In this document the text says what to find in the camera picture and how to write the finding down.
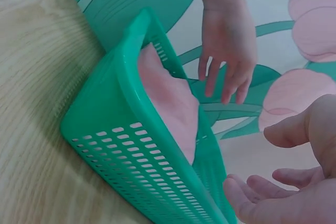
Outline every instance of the child's hand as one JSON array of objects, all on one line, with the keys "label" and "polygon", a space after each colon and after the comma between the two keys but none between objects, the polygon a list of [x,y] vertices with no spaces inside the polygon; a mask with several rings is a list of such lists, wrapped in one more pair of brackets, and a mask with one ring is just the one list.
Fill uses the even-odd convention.
[{"label": "child's hand", "polygon": [[257,62],[256,34],[252,19],[240,10],[232,14],[223,9],[205,9],[203,16],[203,52],[198,75],[205,79],[209,57],[212,57],[206,83],[206,95],[211,96],[222,62],[227,69],[222,102],[229,103],[236,93],[236,102],[243,103]]},{"label": "child's hand", "polygon": [[336,220],[336,96],[325,95],[297,116],[265,129],[275,146],[291,148],[307,142],[321,167],[310,170],[280,169],[277,181],[295,186],[285,190],[251,176],[247,183],[235,175],[224,182],[225,195],[246,224],[333,224]]},{"label": "child's hand", "polygon": [[206,67],[213,58],[206,83],[206,95],[213,94],[222,62],[227,71],[222,102],[228,103],[237,92],[236,102],[243,103],[257,62],[256,31],[245,0],[203,0],[203,52],[198,75],[205,79]]}]

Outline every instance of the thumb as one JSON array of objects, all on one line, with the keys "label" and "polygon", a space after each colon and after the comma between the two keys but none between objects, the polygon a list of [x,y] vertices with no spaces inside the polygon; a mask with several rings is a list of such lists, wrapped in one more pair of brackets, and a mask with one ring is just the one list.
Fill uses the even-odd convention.
[{"label": "thumb", "polygon": [[309,141],[306,133],[306,111],[291,116],[264,130],[265,138],[273,145],[292,148]]}]

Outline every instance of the finger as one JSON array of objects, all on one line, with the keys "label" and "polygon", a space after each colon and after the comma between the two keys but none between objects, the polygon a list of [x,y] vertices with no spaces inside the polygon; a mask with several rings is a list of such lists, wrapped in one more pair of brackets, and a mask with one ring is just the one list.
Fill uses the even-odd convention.
[{"label": "finger", "polygon": [[242,85],[238,87],[236,91],[236,103],[237,104],[242,104],[245,101],[250,84],[251,84],[251,78],[247,79]]},{"label": "finger", "polygon": [[206,80],[206,86],[205,86],[205,95],[207,97],[211,97],[212,94],[214,93],[220,67],[221,62],[213,59],[209,67],[208,78]]},{"label": "finger", "polygon": [[234,68],[234,73],[230,77],[229,74],[232,74],[230,69],[230,73],[228,73],[227,76],[225,76],[225,82],[224,82],[224,89],[222,94],[222,102],[224,104],[227,104],[230,102],[231,96],[237,91],[237,89],[245,83],[245,81],[248,79],[249,76],[249,66],[245,64],[238,64]]},{"label": "finger", "polygon": [[242,181],[237,175],[228,175],[227,178],[234,179],[238,186],[243,190],[246,197],[252,203],[258,203],[261,201],[261,196],[258,195],[255,191],[253,191],[244,181]]},{"label": "finger", "polygon": [[296,191],[285,190],[272,182],[264,179],[260,176],[253,175],[247,179],[247,184],[252,188],[257,194],[267,198],[267,199],[281,199],[287,198],[294,194]]},{"label": "finger", "polygon": [[265,128],[264,136],[271,144],[283,148],[307,143],[309,139],[306,135],[304,112]]},{"label": "finger", "polygon": [[249,223],[249,220],[253,219],[256,205],[246,197],[234,179],[227,178],[224,181],[224,193],[236,216],[242,222]]},{"label": "finger", "polygon": [[209,61],[209,54],[206,54],[205,52],[202,52],[201,56],[199,57],[200,61],[198,63],[198,78],[201,81],[205,80],[206,75],[206,68]]},{"label": "finger", "polygon": [[278,169],[273,172],[272,176],[276,181],[284,185],[302,189],[312,182],[315,174],[319,174],[320,178],[323,179],[323,171],[320,166],[312,169]]}]

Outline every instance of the fabric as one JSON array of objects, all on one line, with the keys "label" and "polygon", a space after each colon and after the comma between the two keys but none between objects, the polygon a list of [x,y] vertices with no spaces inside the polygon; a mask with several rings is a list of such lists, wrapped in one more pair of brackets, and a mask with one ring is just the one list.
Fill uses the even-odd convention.
[{"label": "fabric", "polygon": [[164,69],[152,44],[141,50],[138,70],[148,97],[192,164],[196,150],[198,100],[186,80],[174,78]]}]

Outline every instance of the green stem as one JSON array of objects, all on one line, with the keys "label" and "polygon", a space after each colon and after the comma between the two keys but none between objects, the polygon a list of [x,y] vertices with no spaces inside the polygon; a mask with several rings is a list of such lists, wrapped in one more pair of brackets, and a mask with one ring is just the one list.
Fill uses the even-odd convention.
[{"label": "green stem", "polygon": [[256,26],[256,34],[257,34],[257,37],[261,37],[263,35],[276,33],[278,31],[291,30],[294,26],[294,23],[295,21],[288,20],[288,21],[272,22],[272,23]]}]

